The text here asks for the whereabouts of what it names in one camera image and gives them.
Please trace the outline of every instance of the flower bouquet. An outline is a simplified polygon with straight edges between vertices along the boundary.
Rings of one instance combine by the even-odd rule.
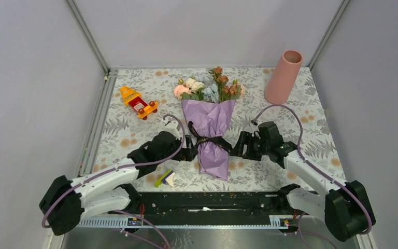
[[[211,77],[179,79],[174,94],[182,100],[188,128],[197,140],[199,172],[228,180],[228,153],[232,146],[222,136],[230,124],[235,101],[244,95],[245,87],[237,80],[228,84],[229,79],[222,72],[218,66],[209,71]]]

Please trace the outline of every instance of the table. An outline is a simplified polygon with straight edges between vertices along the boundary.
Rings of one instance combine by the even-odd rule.
[[[167,69],[122,69],[111,96],[103,134],[99,143],[92,172],[115,164],[141,144],[159,133],[162,117],[169,113],[180,119],[185,126],[181,103],[174,97],[173,89],[178,79],[191,75],[209,76],[206,68]],[[263,89],[274,68],[224,68],[223,73],[230,80],[237,79],[246,87],[246,94],[237,100],[230,128],[224,138],[233,146],[240,131],[250,125],[250,120],[269,104],[263,97]],[[128,86],[142,94],[147,103],[157,101],[158,112],[150,114],[147,120],[136,117],[136,113],[125,106],[119,88]],[[317,163],[334,178],[344,179],[344,173],[321,106],[317,89],[309,68],[302,67],[291,96],[286,103],[294,109],[303,124],[302,149],[308,160]],[[292,114],[279,107],[270,108],[260,122],[274,121],[285,141],[297,142],[299,127]],[[153,183],[168,169],[176,172],[175,187]],[[282,169],[266,157],[261,162],[230,157],[228,181],[216,179],[208,174],[199,174],[197,158],[192,162],[169,160],[157,170],[132,182],[138,191],[276,191],[288,184],[296,183],[306,190],[312,190],[294,173]]]

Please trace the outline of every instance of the gray wall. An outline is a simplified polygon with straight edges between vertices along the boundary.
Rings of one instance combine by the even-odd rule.
[[[341,0],[76,0],[107,63],[120,67],[307,64]]]
[[[352,1],[313,70],[346,176],[361,181],[378,248],[398,248],[398,1]]]
[[[0,1],[0,248],[41,248],[38,204],[72,177],[103,73],[64,1]]]

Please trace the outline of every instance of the ribbon bow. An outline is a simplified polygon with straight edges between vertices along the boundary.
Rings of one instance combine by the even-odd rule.
[[[221,136],[215,136],[215,137],[206,137],[206,136],[200,136],[195,128],[193,127],[193,122],[188,122],[188,129],[190,130],[190,133],[196,138],[196,144],[194,147],[196,149],[199,147],[199,144],[206,143],[206,142],[212,142],[219,146],[220,148],[224,149],[226,152],[231,153],[231,150],[233,147],[231,146],[230,143],[228,143],[223,137]]]

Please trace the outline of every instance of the robotic arm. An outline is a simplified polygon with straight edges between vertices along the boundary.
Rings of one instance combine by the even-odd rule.
[[[130,152],[115,165],[90,175],[68,180],[64,175],[56,178],[41,200],[39,207],[43,214],[52,207],[65,192],[75,188],[52,210],[47,221],[56,236],[65,234],[83,219],[112,210],[134,210],[139,206],[139,194],[130,184],[156,170],[158,164],[119,169],[119,166],[143,162],[155,162],[166,158],[179,148],[181,143],[179,124],[165,122],[164,129],[152,141]],[[171,159],[192,161],[197,150],[186,136],[186,148],[182,148]]]
[[[256,161],[266,155],[272,162],[299,176],[316,193],[297,184],[288,185],[279,191],[284,199],[283,205],[324,221],[336,239],[346,241],[368,228],[366,216],[350,195],[306,164],[298,154],[297,145],[284,142],[274,122],[260,124],[259,131],[254,134],[242,131],[230,155]],[[339,183],[363,204],[374,225],[375,216],[364,186],[358,181]]]

